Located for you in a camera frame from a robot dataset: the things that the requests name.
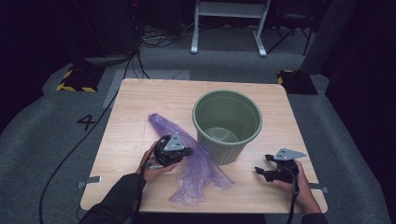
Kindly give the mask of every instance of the wire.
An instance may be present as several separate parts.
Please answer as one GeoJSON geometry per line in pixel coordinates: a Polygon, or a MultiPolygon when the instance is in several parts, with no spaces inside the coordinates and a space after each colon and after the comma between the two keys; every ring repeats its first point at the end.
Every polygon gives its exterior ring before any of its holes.
{"type": "Polygon", "coordinates": [[[79,210],[81,210],[81,205],[78,206],[77,211],[76,211],[76,218],[78,221],[81,221],[81,218],[78,216],[79,210]]]}
{"type": "Polygon", "coordinates": [[[287,224],[290,224],[293,220],[293,215],[294,215],[294,204],[296,202],[297,196],[299,194],[299,187],[298,187],[298,176],[294,174],[294,172],[290,169],[288,169],[285,166],[279,165],[279,167],[285,169],[286,171],[288,171],[291,175],[291,179],[292,179],[292,197],[291,197],[291,203],[290,203],[290,212],[289,212],[289,217],[288,217],[288,222],[287,224]]]}
{"type": "Polygon", "coordinates": [[[120,52],[120,51],[116,51],[114,49],[110,49],[108,48],[100,39],[99,37],[96,35],[95,31],[92,29],[90,23],[88,22],[87,18],[84,16],[84,13],[82,12],[81,8],[79,7],[79,5],[77,4],[76,0],[73,0],[74,5],[76,6],[79,14],[81,15],[82,19],[85,21],[85,23],[87,24],[92,36],[96,39],[96,41],[106,50],[113,52],[113,53],[121,53],[121,54],[126,54],[127,56],[130,56],[129,52],[120,52]]]}
{"type": "Polygon", "coordinates": [[[145,69],[143,68],[143,63],[142,60],[140,59],[140,50],[137,51],[137,60],[139,61],[139,65],[140,65],[140,69],[142,70],[143,73],[143,78],[145,78],[145,76],[149,78],[149,75],[146,73],[145,69]]]}
{"type": "Polygon", "coordinates": [[[136,78],[139,78],[139,76],[137,75],[136,71],[134,70],[134,75],[136,76],[136,78]]]}
{"type": "MultiPolygon", "coordinates": [[[[124,76],[123,79],[125,79],[126,77],[126,72],[128,70],[128,66],[131,63],[131,59],[129,59],[128,63],[125,66],[125,71],[124,71],[124,76]]],[[[64,164],[64,162],[70,157],[70,155],[73,154],[74,151],[76,151],[76,149],[84,142],[84,140],[91,134],[91,132],[95,129],[95,127],[98,125],[98,123],[100,122],[100,120],[103,118],[103,116],[105,115],[105,113],[107,112],[107,110],[110,108],[111,104],[113,103],[113,101],[116,99],[116,96],[119,94],[119,90],[117,90],[117,92],[114,94],[113,98],[111,99],[110,103],[108,103],[107,107],[105,108],[105,110],[102,112],[102,114],[100,115],[99,119],[93,124],[92,128],[82,137],[82,139],[69,151],[69,153],[67,153],[67,155],[64,157],[64,159],[58,164],[58,166],[56,167],[56,169],[52,172],[51,176],[49,177],[49,180],[46,183],[46,186],[43,188],[43,191],[41,192],[41,197],[40,197],[40,203],[38,206],[38,215],[39,215],[39,219],[40,219],[40,224],[44,224],[44,220],[43,220],[43,202],[44,202],[44,197],[46,195],[47,189],[50,185],[50,182],[52,181],[53,177],[55,177],[55,175],[58,173],[59,169],[62,167],[62,165],[64,164]]]]}
{"type": "Polygon", "coordinates": [[[184,70],[181,70],[181,72],[179,72],[177,75],[172,76],[172,79],[175,79],[176,77],[180,76],[181,74],[183,74],[184,70]]]}
{"type": "Polygon", "coordinates": [[[139,197],[137,199],[137,204],[136,207],[134,209],[134,217],[139,216],[139,210],[140,210],[140,205],[142,203],[142,198],[143,198],[143,178],[145,176],[145,170],[146,170],[146,163],[148,163],[150,156],[152,154],[152,151],[154,150],[154,148],[149,152],[148,156],[146,157],[145,162],[143,163],[143,165],[140,167],[140,177],[139,177],[139,197]]]}
{"type": "Polygon", "coordinates": [[[188,34],[184,34],[185,32],[189,31],[189,29],[194,25],[194,22],[190,25],[186,26],[181,32],[180,35],[158,35],[158,31],[146,31],[146,33],[142,37],[143,46],[147,48],[165,48],[169,45],[174,44],[178,40],[183,39],[186,36],[192,35],[193,31],[189,32],[188,34]]]}

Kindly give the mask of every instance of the purple plastic bag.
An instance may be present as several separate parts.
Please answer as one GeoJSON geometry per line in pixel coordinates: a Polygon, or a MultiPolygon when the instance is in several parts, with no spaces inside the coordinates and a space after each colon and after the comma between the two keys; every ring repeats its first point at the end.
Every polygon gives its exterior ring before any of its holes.
{"type": "Polygon", "coordinates": [[[184,146],[193,152],[186,157],[186,166],[177,178],[179,188],[170,201],[183,205],[196,205],[205,199],[204,187],[213,185],[217,189],[229,189],[235,185],[213,161],[204,147],[174,122],[158,115],[148,117],[159,136],[178,133],[184,146]]]}

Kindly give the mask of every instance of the human hand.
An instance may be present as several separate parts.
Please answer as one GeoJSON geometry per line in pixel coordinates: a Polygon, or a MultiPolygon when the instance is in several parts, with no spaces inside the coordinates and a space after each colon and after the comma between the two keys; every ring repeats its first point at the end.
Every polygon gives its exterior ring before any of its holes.
{"type": "MultiPolygon", "coordinates": [[[[151,148],[149,149],[149,150],[147,150],[146,152],[145,152],[145,154],[143,155],[143,157],[142,157],[142,160],[140,161],[140,164],[139,164],[139,167],[137,168],[137,170],[136,170],[136,173],[137,174],[140,174],[140,172],[141,172],[141,168],[140,167],[142,167],[142,166],[144,166],[144,163],[146,162],[146,159],[148,158],[148,156],[150,155],[150,154],[152,154],[152,153],[150,153],[152,150],[154,150],[154,147],[155,147],[155,145],[156,145],[156,143],[157,142],[154,142],[152,145],[151,145],[151,148]]],[[[147,168],[147,167],[144,167],[143,169],[145,169],[145,172],[144,172],[144,178],[146,179],[146,181],[153,181],[153,180],[155,180],[158,176],[160,176],[160,175],[162,175],[163,173],[166,173],[166,172],[171,172],[173,169],[175,169],[175,167],[177,167],[177,163],[174,163],[174,164],[172,164],[172,165],[169,165],[169,166],[166,166],[166,167],[163,167],[163,168],[160,168],[160,169],[149,169],[149,168],[147,168]]]]}
{"type": "MultiPolygon", "coordinates": [[[[312,194],[311,188],[309,187],[308,179],[305,176],[303,166],[299,161],[295,161],[298,167],[298,187],[300,188],[300,193],[297,196],[296,202],[299,204],[306,214],[311,213],[321,213],[320,207],[318,205],[317,200],[315,200],[314,195],[312,194]]],[[[276,184],[281,189],[286,192],[292,194],[292,184],[274,180],[274,184],[276,184]]]]}

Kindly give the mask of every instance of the plastic bucket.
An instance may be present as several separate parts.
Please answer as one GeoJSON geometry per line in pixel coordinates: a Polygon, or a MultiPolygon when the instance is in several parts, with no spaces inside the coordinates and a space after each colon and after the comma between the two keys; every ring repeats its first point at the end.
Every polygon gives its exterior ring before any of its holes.
{"type": "Polygon", "coordinates": [[[262,129],[262,112],[237,91],[210,91],[192,110],[197,138],[218,165],[236,160],[245,145],[262,129]]]}

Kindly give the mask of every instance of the printed number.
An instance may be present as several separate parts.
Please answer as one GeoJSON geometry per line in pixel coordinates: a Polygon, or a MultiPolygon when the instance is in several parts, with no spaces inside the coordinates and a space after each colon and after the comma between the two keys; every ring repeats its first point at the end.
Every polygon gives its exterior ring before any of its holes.
{"type": "Polygon", "coordinates": [[[79,119],[79,120],[77,121],[77,123],[85,124],[85,129],[84,129],[84,131],[87,131],[88,128],[90,127],[90,124],[95,123],[95,121],[92,120],[92,115],[87,115],[87,116],[85,116],[84,118],[79,119]]]}

